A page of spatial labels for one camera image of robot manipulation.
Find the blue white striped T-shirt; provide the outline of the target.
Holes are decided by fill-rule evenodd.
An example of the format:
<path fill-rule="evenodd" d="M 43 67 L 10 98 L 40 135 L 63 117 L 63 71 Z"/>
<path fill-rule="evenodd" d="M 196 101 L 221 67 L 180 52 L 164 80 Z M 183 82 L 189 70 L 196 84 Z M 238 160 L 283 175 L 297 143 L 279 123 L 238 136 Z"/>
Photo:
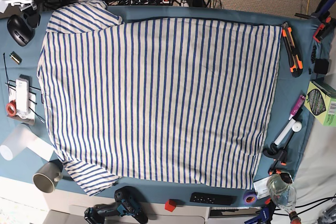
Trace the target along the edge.
<path fill-rule="evenodd" d="M 65 170 L 88 195 L 121 177 L 251 189 L 281 33 L 213 19 L 124 22 L 100 0 L 55 10 L 37 78 Z"/>

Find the black remote control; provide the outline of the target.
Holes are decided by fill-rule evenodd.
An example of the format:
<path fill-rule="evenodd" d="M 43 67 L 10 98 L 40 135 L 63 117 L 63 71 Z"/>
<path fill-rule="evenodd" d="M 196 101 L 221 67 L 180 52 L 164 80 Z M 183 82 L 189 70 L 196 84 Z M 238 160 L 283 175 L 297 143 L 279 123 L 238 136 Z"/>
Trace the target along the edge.
<path fill-rule="evenodd" d="M 236 201 L 236 196 L 218 195 L 194 192 L 191 194 L 190 202 L 210 205 L 230 206 Z"/>

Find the red cube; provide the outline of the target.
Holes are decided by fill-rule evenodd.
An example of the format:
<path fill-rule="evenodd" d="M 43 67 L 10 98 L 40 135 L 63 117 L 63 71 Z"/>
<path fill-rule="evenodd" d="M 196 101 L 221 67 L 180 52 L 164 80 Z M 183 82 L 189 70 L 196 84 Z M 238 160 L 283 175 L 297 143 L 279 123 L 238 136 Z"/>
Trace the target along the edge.
<path fill-rule="evenodd" d="M 166 201 L 164 209 L 169 212 L 173 212 L 176 206 L 177 206 L 176 202 L 173 199 L 169 199 Z"/>

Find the black teal power drill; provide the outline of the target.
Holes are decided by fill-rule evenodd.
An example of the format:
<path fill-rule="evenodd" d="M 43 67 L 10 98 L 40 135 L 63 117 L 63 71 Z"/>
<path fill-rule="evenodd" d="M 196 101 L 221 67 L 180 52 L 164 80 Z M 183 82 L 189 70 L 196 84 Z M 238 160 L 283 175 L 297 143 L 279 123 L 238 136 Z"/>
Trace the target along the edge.
<path fill-rule="evenodd" d="M 106 217 L 131 216 L 138 223 L 147 223 L 148 217 L 141 204 L 129 190 L 130 187 L 122 187 L 114 192 L 115 202 L 112 204 L 99 204 L 87 208 L 84 219 L 87 223 L 104 223 Z"/>

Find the black orange bar clamp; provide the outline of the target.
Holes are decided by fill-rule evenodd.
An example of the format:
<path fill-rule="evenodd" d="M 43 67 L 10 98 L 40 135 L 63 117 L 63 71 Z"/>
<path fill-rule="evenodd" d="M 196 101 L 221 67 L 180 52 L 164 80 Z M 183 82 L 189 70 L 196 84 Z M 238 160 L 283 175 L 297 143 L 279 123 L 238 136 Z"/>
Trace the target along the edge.
<path fill-rule="evenodd" d="M 278 163 L 280 163 L 282 166 L 287 165 L 288 145 L 294 134 L 295 131 L 291 130 L 283 147 L 278 148 L 274 143 L 272 143 L 270 147 L 263 149 L 263 155 L 274 160 L 273 164 L 268 169 L 269 175 L 280 173 L 280 169 L 276 167 Z"/>

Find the white paper card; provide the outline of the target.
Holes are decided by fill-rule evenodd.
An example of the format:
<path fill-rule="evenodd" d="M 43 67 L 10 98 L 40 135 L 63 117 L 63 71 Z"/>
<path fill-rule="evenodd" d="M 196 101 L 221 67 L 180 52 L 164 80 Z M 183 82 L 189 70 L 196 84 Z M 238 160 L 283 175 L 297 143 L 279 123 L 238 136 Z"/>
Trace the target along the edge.
<path fill-rule="evenodd" d="M 267 182 L 269 178 L 270 176 L 253 182 L 254 190 L 257 195 L 257 199 L 262 199 L 262 198 L 269 196 L 269 192 L 267 188 Z"/>

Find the orange black utility knife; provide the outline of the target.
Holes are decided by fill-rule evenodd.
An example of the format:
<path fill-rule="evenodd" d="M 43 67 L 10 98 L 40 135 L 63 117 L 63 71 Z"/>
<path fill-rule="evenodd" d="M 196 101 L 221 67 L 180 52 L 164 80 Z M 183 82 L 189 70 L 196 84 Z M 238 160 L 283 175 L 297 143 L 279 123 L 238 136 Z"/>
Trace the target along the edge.
<path fill-rule="evenodd" d="M 288 55 L 290 72 L 294 78 L 297 78 L 303 72 L 302 56 L 295 44 L 295 40 L 292 35 L 292 28 L 287 22 L 282 24 L 282 38 Z"/>

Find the clear plastic bottle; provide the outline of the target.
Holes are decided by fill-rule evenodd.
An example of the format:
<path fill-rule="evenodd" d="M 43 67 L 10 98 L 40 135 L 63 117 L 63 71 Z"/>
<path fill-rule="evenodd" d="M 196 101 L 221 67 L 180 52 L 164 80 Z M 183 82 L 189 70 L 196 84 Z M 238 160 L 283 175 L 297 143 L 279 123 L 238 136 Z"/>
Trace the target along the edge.
<path fill-rule="evenodd" d="M 291 224 L 301 224 L 296 212 L 297 192 L 289 173 L 280 172 L 272 174 L 267 181 L 267 189 L 272 202 L 285 211 Z"/>

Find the grey ceramic mug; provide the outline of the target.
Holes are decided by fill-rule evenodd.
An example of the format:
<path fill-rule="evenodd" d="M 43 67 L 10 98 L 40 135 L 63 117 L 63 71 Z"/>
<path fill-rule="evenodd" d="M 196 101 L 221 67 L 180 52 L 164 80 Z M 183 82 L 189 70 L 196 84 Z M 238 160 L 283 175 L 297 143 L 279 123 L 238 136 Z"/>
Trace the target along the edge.
<path fill-rule="evenodd" d="M 62 169 L 63 166 L 57 162 L 46 163 L 33 175 L 34 185 L 43 193 L 53 193 L 63 178 Z"/>

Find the white plastic box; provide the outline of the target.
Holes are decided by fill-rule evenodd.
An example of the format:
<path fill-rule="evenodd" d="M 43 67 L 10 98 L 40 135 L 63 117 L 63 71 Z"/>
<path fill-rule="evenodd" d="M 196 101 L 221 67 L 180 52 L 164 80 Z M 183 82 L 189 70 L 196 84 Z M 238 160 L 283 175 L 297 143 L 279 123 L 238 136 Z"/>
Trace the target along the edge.
<path fill-rule="evenodd" d="M 29 110 L 29 81 L 23 78 L 16 79 L 16 111 L 22 118 L 28 117 Z"/>

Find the translucent white plastic cup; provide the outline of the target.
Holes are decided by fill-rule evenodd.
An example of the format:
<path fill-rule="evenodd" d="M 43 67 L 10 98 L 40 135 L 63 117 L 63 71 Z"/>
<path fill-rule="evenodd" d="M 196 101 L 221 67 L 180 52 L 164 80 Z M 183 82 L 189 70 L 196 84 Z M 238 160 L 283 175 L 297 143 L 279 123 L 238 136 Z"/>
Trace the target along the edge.
<path fill-rule="evenodd" d="M 26 148 L 46 161 L 51 160 L 54 152 L 54 148 L 35 135 L 28 125 L 19 124 L 1 144 L 1 156 L 11 161 Z"/>

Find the green cardboard box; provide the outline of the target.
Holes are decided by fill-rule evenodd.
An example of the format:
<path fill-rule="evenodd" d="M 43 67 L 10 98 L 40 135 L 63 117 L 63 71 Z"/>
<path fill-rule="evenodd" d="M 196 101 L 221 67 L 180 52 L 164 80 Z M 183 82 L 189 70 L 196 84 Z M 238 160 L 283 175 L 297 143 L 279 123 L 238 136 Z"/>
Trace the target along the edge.
<path fill-rule="evenodd" d="M 335 89 L 322 78 L 309 82 L 304 106 L 322 125 L 335 127 Z"/>

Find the black small block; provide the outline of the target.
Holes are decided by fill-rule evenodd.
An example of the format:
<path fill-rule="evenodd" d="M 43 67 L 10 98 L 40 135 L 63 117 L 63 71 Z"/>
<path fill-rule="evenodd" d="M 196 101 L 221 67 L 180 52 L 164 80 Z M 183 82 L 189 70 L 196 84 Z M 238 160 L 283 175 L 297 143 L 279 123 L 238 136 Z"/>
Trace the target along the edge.
<path fill-rule="evenodd" d="M 329 69 L 329 61 L 327 59 L 316 59 L 314 63 L 314 73 L 327 74 Z"/>

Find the red tape roll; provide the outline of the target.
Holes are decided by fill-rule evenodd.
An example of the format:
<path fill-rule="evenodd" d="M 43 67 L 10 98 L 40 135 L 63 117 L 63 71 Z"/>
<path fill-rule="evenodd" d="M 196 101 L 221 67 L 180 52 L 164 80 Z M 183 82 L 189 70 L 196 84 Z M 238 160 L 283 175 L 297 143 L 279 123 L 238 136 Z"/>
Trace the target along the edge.
<path fill-rule="evenodd" d="M 6 111 L 9 116 L 15 116 L 17 111 L 16 111 L 16 103 L 15 101 L 11 101 L 7 103 L 6 105 Z"/>

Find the red black spring clamp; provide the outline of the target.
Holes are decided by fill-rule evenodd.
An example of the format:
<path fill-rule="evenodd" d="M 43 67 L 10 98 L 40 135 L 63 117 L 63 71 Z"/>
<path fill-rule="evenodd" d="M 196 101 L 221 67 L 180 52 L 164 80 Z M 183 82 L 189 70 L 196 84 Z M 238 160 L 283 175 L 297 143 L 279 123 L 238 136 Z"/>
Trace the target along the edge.
<path fill-rule="evenodd" d="M 320 43 L 329 33 L 333 31 L 334 21 L 334 18 L 328 17 L 320 24 L 313 36 L 316 42 Z"/>

